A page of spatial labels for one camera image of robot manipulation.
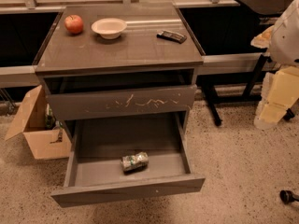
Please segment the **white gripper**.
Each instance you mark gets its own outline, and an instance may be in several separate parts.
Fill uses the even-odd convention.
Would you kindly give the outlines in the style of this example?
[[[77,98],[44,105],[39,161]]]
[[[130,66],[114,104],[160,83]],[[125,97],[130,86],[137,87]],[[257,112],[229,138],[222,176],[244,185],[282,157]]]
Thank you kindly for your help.
[[[263,78],[261,101],[258,103],[254,126],[267,130],[277,124],[299,99],[299,68],[288,66]]]

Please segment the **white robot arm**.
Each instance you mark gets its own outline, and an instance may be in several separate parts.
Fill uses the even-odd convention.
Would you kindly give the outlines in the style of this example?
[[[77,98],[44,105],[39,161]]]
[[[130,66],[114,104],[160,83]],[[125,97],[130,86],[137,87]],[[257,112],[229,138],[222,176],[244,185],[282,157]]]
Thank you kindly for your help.
[[[280,64],[275,74],[265,74],[256,108],[254,126],[266,130],[276,126],[299,99],[299,0],[293,0],[251,44],[268,48],[270,58]]]

